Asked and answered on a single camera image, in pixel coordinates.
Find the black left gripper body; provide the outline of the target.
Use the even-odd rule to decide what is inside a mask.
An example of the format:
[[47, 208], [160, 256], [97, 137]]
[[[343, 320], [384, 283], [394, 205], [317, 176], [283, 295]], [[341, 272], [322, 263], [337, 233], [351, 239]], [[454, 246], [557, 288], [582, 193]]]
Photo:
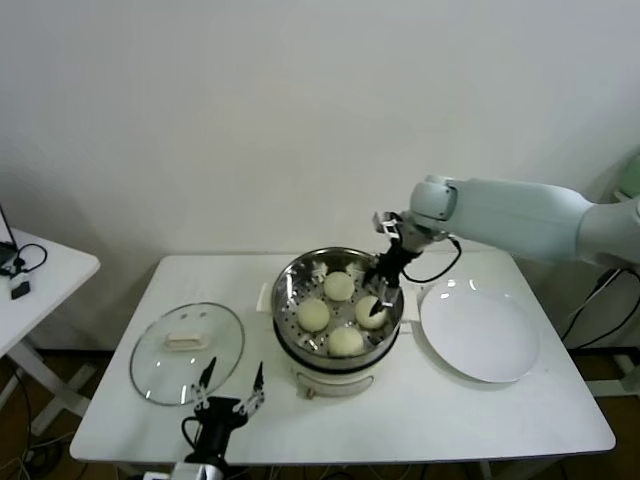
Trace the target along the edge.
[[188, 463], [222, 463], [231, 434], [248, 423], [246, 413], [240, 411], [241, 400], [229, 397], [209, 397], [208, 406], [198, 404], [187, 423], [195, 422], [199, 433], [187, 443], [192, 452], [187, 456]]

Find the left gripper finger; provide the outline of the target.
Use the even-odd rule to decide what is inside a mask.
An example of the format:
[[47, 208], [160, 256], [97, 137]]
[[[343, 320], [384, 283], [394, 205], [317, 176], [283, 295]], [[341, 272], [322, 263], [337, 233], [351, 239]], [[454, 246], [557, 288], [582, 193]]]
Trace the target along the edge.
[[264, 375], [263, 375], [263, 363], [259, 364], [252, 392], [249, 397], [241, 401], [237, 407], [234, 408], [235, 412], [241, 416], [253, 416], [257, 410], [262, 406], [265, 400], [264, 391]]
[[207, 389], [215, 369], [217, 357], [214, 356], [209, 364], [204, 368], [198, 381], [191, 385], [191, 394], [194, 401], [194, 410], [200, 411], [209, 407]]

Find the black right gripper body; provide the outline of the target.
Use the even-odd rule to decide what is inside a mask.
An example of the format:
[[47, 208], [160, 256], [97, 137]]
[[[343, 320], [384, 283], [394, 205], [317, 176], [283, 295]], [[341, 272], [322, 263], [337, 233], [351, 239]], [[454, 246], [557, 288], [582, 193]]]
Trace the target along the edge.
[[419, 256], [419, 252], [407, 250], [399, 242], [392, 242], [386, 252], [376, 257], [372, 276], [384, 281], [389, 288], [399, 288], [402, 271]]

